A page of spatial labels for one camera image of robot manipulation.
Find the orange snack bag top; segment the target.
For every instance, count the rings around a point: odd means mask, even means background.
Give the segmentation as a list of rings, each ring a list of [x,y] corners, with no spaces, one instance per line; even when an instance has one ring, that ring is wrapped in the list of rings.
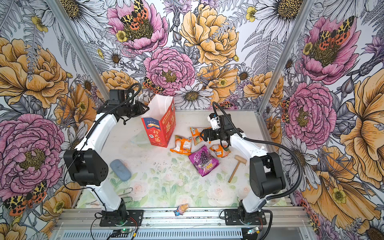
[[[204,139],[200,136],[203,130],[209,129],[205,127],[190,127],[190,131],[194,140],[194,145],[197,146],[200,144]]]

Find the purple grape snack bag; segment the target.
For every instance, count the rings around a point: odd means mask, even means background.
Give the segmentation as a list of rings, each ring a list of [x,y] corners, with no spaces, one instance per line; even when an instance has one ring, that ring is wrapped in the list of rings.
[[[202,146],[197,151],[190,154],[189,160],[202,177],[208,175],[212,170],[219,166],[219,160],[211,155],[206,146]]]

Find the red paper gift bag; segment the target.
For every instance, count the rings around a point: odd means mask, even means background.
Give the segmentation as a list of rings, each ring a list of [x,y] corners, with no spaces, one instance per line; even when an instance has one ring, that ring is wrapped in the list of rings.
[[[142,122],[151,145],[166,148],[176,127],[174,97],[155,95]]]

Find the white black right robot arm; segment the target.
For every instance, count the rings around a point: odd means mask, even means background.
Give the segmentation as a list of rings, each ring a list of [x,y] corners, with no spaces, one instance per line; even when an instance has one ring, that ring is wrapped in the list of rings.
[[[277,153],[269,153],[264,147],[257,146],[267,142],[247,138],[244,132],[236,128],[230,115],[212,113],[208,116],[211,128],[203,130],[200,136],[205,141],[225,141],[241,153],[249,163],[249,181],[251,192],[239,202],[238,218],[244,224],[264,217],[263,207],[272,200],[284,198],[286,188],[284,171]]]

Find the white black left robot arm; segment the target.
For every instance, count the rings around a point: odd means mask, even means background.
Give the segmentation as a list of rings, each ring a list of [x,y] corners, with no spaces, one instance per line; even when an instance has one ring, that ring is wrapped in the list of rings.
[[[101,225],[104,226],[122,226],[129,219],[129,214],[124,200],[115,193],[107,179],[109,166],[100,154],[119,120],[126,123],[149,110],[149,107],[136,101],[140,91],[140,84],[133,84],[127,90],[110,90],[109,100],[98,108],[95,121],[86,136],[73,150],[64,153],[71,180],[83,190],[90,190],[101,204]]]

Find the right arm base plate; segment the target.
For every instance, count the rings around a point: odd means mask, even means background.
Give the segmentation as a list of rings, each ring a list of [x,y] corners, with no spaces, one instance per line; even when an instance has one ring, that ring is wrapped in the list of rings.
[[[247,213],[243,208],[224,209],[224,220],[227,226],[266,225],[267,220],[262,212]]]

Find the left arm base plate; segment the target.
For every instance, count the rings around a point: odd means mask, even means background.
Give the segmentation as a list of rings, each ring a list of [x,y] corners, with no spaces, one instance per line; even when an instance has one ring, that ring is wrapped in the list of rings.
[[[143,215],[143,210],[127,210],[121,213],[103,211],[100,227],[140,227]]]

